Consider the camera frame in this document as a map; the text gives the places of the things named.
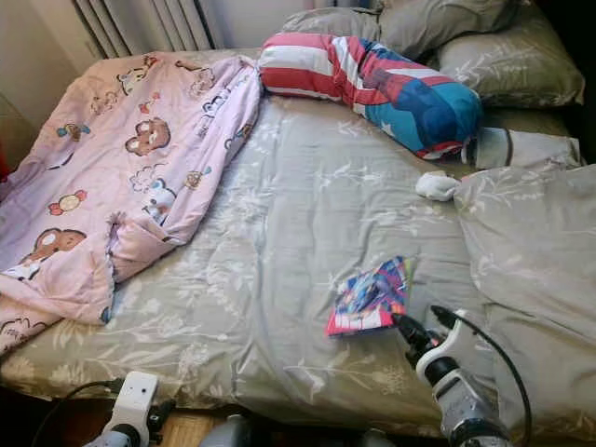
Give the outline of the colourful comic book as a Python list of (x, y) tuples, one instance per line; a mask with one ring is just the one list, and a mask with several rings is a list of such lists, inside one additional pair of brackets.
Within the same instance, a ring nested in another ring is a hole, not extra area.
[(325, 335), (336, 339), (396, 327), (396, 316), (406, 315), (409, 274), (405, 257), (399, 255), (348, 278), (325, 324)]

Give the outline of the silver left robot leg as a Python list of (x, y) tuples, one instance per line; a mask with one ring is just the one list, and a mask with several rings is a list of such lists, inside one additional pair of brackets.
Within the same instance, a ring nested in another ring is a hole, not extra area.
[(213, 427), (197, 447), (251, 447), (251, 422), (243, 414), (230, 414)]

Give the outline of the silver robot leg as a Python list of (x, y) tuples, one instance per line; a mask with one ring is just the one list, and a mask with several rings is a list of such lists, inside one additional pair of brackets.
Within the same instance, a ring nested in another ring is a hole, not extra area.
[(362, 431), (355, 447), (396, 447), (396, 444), (382, 430), (370, 428)]
[(251, 447), (251, 422), (243, 414), (230, 414), (213, 427), (197, 447)]

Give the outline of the silver right robot leg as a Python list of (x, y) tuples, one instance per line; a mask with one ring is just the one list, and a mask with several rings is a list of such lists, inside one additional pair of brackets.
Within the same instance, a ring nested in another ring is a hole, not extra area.
[(362, 431), (355, 447), (396, 447), (396, 444), (382, 430), (370, 428)]

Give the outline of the grey floral folded quilt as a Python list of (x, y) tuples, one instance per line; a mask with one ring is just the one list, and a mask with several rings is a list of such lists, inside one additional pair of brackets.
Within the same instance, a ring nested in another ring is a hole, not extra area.
[(507, 167), (456, 193), (481, 318), (531, 399), (536, 444), (596, 444), (596, 165)]

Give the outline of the small white sock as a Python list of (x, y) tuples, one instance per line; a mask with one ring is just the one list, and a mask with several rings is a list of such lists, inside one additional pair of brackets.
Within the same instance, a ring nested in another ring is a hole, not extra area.
[(414, 184), (414, 191), (421, 197), (447, 203), (452, 201), (461, 183), (458, 179), (448, 175), (446, 171), (430, 171), (423, 173)]

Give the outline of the grey floral bed sheet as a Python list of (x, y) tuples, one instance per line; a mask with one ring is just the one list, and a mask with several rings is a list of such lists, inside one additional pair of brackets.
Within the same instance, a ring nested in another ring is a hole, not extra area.
[(269, 98), (195, 238), (120, 286), (107, 325), (59, 323), (14, 349), (1, 382), (51, 399), (142, 371), (184, 408), (438, 435), (395, 332), (324, 333), (342, 282), (397, 255), (418, 319), (439, 304), (485, 330), (455, 200), (417, 195), (423, 170), (345, 107)]

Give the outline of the grey cloth with dark stripe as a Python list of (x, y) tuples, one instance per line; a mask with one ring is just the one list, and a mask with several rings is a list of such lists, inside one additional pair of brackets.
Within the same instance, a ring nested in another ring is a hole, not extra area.
[(585, 166), (576, 138), (503, 128), (480, 128), (461, 154), (477, 170), (527, 168), (570, 169)]

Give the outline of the striped red blue bolster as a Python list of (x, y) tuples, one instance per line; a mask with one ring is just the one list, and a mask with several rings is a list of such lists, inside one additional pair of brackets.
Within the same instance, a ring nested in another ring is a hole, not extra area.
[(273, 34), (257, 69), (268, 92), (343, 103), (422, 160), (458, 154), (480, 127), (471, 88), (357, 35)]

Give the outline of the pink bear print blanket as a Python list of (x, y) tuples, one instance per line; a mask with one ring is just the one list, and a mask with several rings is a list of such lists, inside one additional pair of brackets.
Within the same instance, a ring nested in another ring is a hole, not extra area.
[(60, 320), (110, 322), (116, 285), (195, 235), (261, 95), (239, 54), (90, 65), (1, 183), (1, 352)]

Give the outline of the grey floral pillow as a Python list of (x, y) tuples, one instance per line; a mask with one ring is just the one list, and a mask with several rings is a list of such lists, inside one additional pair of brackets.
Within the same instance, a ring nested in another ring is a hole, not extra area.
[(439, 47), (431, 67), (493, 107), (583, 105), (585, 77), (536, 5), (519, 5), (499, 33), (465, 34)]

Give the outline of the grey striped curtain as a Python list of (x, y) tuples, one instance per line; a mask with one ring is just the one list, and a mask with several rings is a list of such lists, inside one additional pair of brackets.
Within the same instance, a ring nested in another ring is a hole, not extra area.
[(71, 0), (101, 59), (218, 48), (201, 0)]

